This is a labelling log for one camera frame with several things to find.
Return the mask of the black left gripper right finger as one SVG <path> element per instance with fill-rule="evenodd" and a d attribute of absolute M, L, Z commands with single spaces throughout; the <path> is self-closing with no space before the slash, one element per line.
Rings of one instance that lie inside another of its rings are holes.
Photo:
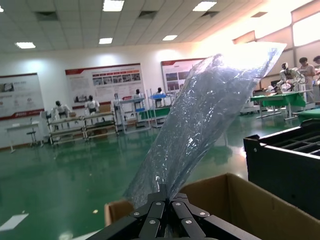
<path fill-rule="evenodd" d="M 243 229 L 191 204 L 186 196 L 170 200 L 169 224 L 173 235 L 190 240 L 252 240 Z"/>

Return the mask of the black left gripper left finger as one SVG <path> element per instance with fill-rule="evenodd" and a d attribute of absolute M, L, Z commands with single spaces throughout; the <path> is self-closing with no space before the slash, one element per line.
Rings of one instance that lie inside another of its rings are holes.
<path fill-rule="evenodd" d="M 166 186 L 147 196 L 147 203 L 105 227 L 90 240 L 164 240 L 166 238 L 166 211 L 168 195 Z"/>

